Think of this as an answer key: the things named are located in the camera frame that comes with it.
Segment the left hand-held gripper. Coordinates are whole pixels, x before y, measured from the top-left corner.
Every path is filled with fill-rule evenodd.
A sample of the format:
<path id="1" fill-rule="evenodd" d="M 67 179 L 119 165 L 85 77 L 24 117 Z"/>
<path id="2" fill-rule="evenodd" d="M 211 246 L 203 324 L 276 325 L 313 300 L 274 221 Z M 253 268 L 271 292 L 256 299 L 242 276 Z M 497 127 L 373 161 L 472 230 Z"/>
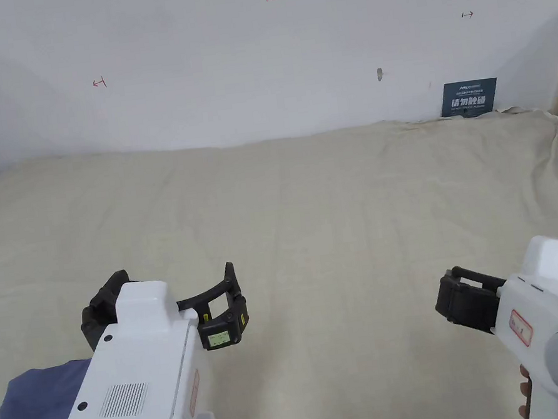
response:
<path id="1" fill-rule="evenodd" d="M 82 310 L 93 357 L 68 419 L 215 419 L 204 349 L 238 344 L 250 320 L 225 265 L 221 282 L 177 303 L 163 281 L 110 276 Z M 221 296 L 227 310 L 214 316 L 209 303 Z"/>

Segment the person's right hand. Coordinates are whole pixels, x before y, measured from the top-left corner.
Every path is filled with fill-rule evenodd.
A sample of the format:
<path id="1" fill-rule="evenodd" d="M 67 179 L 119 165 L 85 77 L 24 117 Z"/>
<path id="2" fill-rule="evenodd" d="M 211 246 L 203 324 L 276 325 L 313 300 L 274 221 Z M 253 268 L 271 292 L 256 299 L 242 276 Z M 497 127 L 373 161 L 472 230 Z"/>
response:
<path id="1" fill-rule="evenodd" d="M 529 412 L 530 412 L 530 399 L 531 399 L 531 391 L 532 391 L 532 380 L 530 379 L 529 372 L 524 368 L 522 365 L 519 367 L 520 374 L 523 377 L 522 382 L 520 383 L 520 392 L 525 398 L 525 403 L 519 407 L 519 415 L 523 419 L 528 419 Z"/>

